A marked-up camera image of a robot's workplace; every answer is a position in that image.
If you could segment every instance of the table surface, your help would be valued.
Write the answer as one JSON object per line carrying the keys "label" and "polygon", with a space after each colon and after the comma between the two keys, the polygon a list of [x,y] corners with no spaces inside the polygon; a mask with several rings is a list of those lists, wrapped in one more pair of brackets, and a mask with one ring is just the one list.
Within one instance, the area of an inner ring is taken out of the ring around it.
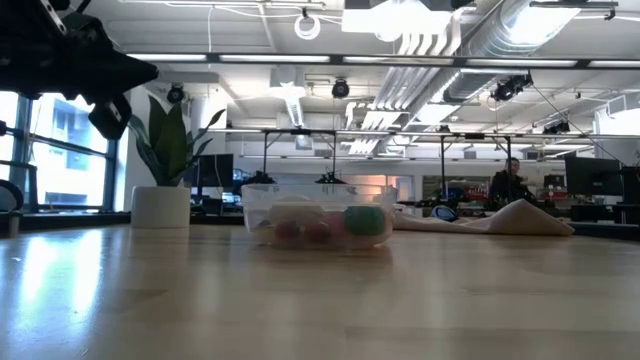
{"label": "table surface", "polygon": [[640,246],[395,232],[370,251],[241,227],[0,239],[0,359],[638,359]]}

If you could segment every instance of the white cloth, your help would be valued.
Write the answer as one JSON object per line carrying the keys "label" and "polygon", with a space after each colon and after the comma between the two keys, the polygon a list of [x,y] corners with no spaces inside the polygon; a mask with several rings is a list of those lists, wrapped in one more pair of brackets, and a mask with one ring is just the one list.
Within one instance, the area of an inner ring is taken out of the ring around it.
{"label": "white cloth", "polygon": [[461,219],[454,223],[397,213],[394,230],[447,232],[463,234],[570,236],[573,228],[525,200],[515,201],[490,217]]}

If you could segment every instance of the fluorescent light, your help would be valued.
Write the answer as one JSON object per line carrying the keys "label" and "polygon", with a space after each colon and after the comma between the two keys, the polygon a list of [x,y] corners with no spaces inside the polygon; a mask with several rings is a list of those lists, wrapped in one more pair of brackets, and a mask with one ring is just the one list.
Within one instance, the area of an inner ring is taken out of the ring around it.
{"label": "fluorescent light", "polygon": [[529,71],[527,69],[460,69],[463,74],[496,74],[496,75],[527,75]]}
{"label": "fluorescent light", "polygon": [[453,59],[418,56],[345,56],[342,61],[347,64],[371,65],[446,66],[453,64]]}
{"label": "fluorescent light", "polygon": [[209,129],[209,132],[221,132],[221,133],[261,133],[260,129]]}
{"label": "fluorescent light", "polygon": [[459,108],[459,105],[427,104],[416,114],[417,118],[420,119],[417,123],[421,125],[437,125]]}
{"label": "fluorescent light", "polygon": [[142,61],[206,61],[204,54],[127,54]]}
{"label": "fluorescent light", "polygon": [[389,131],[338,130],[338,135],[391,135]]}
{"label": "fluorescent light", "polygon": [[552,59],[469,59],[469,66],[496,66],[496,67],[574,67],[577,60],[552,60]]}
{"label": "fluorescent light", "polygon": [[220,55],[222,62],[328,63],[328,55]]}
{"label": "fluorescent light", "polygon": [[437,132],[412,132],[412,131],[402,131],[397,133],[396,135],[401,136],[431,136],[431,137],[440,137],[443,135],[451,135],[450,133],[437,133]]}
{"label": "fluorescent light", "polygon": [[589,64],[591,68],[640,68],[640,60],[594,60]]}
{"label": "fluorescent light", "polygon": [[344,9],[341,30],[391,42],[404,33],[441,34],[451,16],[449,11],[431,11],[420,1],[384,1],[370,9]]}
{"label": "fluorescent light", "polygon": [[[185,6],[185,7],[191,7],[191,6],[207,6],[207,7],[211,7],[212,5],[217,5],[217,6],[229,6],[229,7],[233,7],[233,6],[237,6],[237,7],[245,7],[245,6],[258,6],[258,5],[262,5],[264,3],[264,6],[266,7],[284,7],[284,8],[290,8],[290,7],[298,7],[300,6],[300,2],[298,1],[270,1],[270,2],[266,2],[266,1],[220,1],[220,0],[175,0],[175,1],[171,1],[171,0],[119,0],[121,3],[124,4],[164,4],[164,5],[169,5],[169,6],[176,6],[176,7],[180,7],[180,6]],[[304,3],[305,7],[309,7],[309,8],[320,8],[320,9],[324,9],[325,8],[325,3],[323,2],[305,2]]]}

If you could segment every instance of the white wall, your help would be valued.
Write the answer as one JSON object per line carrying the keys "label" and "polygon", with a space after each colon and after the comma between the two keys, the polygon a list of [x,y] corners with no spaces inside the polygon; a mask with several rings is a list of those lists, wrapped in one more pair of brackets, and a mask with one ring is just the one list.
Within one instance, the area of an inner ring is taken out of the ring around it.
{"label": "white wall", "polygon": [[[594,128],[597,134],[640,135],[640,121],[636,118],[638,115],[640,115],[638,111],[632,110],[609,117],[606,109],[602,109],[595,113]],[[596,148],[595,156],[597,158],[612,159],[611,155],[613,155],[627,166],[632,166],[638,161],[640,140],[601,140],[598,144],[606,152]]]}

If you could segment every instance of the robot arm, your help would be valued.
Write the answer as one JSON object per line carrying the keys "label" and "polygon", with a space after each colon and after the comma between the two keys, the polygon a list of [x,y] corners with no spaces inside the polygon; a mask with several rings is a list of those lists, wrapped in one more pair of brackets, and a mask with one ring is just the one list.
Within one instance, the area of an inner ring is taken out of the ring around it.
{"label": "robot arm", "polygon": [[30,99],[82,95],[95,104],[89,120],[100,134],[119,139],[131,116],[123,93],[157,78],[158,69],[115,51],[97,18],[60,18],[56,11],[68,7],[68,0],[0,0],[0,90]]}

